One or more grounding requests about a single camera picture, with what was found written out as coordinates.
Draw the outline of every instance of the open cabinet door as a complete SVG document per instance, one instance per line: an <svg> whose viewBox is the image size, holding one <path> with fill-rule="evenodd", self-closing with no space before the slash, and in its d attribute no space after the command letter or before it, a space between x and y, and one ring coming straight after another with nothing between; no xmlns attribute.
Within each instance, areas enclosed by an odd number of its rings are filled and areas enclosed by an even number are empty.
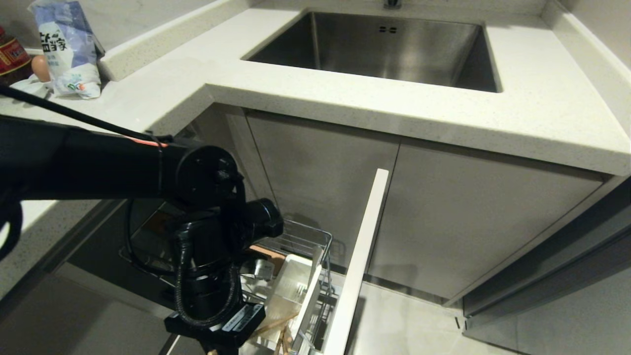
<svg viewBox="0 0 631 355"><path fill-rule="evenodd" d="M324 341L325 355L343 355L348 333L355 314L355 306L362 288L362 280L366 264L368 263L372 241L377 232L377 222L381 213L382 201L386 192L388 171L378 169L372 184L370 197L363 214L353 256L351 257L346 279L335 307L333 320L329 324L327 337Z"/></svg>

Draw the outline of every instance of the white wall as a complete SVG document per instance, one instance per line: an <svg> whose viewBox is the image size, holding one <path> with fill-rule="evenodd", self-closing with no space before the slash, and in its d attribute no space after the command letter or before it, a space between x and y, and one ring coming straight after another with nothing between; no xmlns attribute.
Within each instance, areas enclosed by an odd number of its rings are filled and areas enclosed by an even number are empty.
<svg viewBox="0 0 631 355"><path fill-rule="evenodd" d="M111 49L214 0L80 0L92 30ZM0 0L0 25L24 47L40 48L33 0Z"/></svg>
<svg viewBox="0 0 631 355"><path fill-rule="evenodd" d="M631 68L631 0L560 0Z"/></svg>

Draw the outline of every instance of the bottle label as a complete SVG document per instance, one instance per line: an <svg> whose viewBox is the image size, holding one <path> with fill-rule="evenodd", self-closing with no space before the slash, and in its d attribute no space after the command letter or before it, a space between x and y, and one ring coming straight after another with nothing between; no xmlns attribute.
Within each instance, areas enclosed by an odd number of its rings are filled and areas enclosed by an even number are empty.
<svg viewBox="0 0 631 355"><path fill-rule="evenodd" d="M31 57L17 39L0 45L0 75L18 70L31 62Z"/></svg>

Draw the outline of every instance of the bottle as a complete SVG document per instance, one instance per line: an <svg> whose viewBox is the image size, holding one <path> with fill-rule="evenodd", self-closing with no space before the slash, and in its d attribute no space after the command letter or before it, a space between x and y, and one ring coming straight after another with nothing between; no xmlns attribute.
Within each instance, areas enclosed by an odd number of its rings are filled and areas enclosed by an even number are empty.
<svg viewBox="0 0 631 355"><path fill-rule="evenodd" d="M27 79L33 74L30 63L31 57L24 47L0 26L0 85L9 86Z"/></svg>

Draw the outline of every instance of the egg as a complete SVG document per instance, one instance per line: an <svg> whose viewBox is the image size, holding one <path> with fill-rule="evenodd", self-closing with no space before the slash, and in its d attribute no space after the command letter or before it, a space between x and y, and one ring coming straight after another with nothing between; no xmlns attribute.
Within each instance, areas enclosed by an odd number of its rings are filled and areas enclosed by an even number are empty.
<svg viewBox="0 0 631 355"><path fill-rule="evenodd" d="M46 63L46 57L33 57L33 59L31 60L31 68L33 69L33 74L35 74L35 76L37 76L37 78L42 83L50 81L50 74L48 72L48 63Z"/></svg>

